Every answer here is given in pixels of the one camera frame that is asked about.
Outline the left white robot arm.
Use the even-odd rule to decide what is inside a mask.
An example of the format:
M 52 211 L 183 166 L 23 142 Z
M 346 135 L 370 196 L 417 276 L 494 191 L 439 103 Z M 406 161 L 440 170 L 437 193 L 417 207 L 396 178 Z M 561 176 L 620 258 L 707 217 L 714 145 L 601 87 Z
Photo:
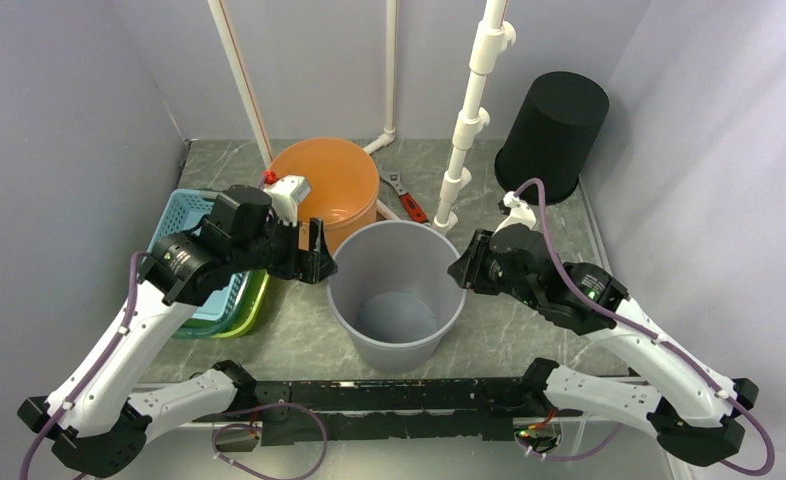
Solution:
M 289 175 L 263 187 L 235 185 L 186 230 L 162 237 L 129 266 L 127 299 L 89 354 L 45 396 L 26 399 L 19 418 L 79 477 L 126 468 L 151 441 L 209 415 L 241 420 L 262 409 L 257 381 L 226 360 L 182 383 L 145 393 L 135 386 L 176 331 L 249 271 L 316 284 L 337 266 L 323 223 L 300 221 L 308 181 Z

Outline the orange plastic bucket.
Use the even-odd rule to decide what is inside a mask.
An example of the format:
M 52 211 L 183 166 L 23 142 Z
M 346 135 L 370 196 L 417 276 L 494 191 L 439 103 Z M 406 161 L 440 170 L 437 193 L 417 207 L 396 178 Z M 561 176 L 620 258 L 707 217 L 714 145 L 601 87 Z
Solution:
M 351 141 L 332 137 L 300 141 L 280 153 L 270 170 L 279 177 L 301 176 L 309 183 L 310 192 L 298 206 L 303 247 L 308 245 L 313 218 L 323 221 L 330 253 L 357 230 L 377 220 L 377 168 L 371 156 Z

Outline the grey plastic bucket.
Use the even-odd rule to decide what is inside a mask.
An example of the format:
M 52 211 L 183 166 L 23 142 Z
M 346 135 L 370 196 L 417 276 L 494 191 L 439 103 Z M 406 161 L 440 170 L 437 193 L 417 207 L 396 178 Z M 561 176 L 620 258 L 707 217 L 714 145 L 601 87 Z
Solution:
M 338 247 L 327 299 L 365 363 L 400 374 L 428 362 L 465 306 L 447 272 L 459 257 L 442 234 L 402 220 L 363 227 Z

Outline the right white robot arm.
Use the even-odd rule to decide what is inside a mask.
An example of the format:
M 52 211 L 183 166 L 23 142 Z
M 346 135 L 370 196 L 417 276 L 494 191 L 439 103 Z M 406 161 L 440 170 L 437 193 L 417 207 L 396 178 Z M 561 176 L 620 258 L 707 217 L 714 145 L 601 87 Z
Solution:
M 544 236 L 522 224 L 479 229 L 448 268 L 466 290 L 506 294 L 553 325 L 600 345 L 643 379 L 624 384 L 536 358 L 519 380 L 526 411 L 586 411 L 653 437 L 669 454 L 695 466 L 726 463 L 745 437 L 732 400 L 751 409 L 758 387 L 731 379 L 686 353 L 601 267 L 556 266 Z

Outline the black plastic bucket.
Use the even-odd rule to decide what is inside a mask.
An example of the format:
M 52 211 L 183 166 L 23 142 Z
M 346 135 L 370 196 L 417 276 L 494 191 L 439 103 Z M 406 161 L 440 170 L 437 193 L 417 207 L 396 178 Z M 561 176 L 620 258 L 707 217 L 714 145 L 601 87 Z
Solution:
M 545 203 L 567 199 L 610 108 L 605 90 L 574 72 L 553 71 L 531 84 L 503 147 L 495 177 L 505 191 L 532 177 L 545 184 Z

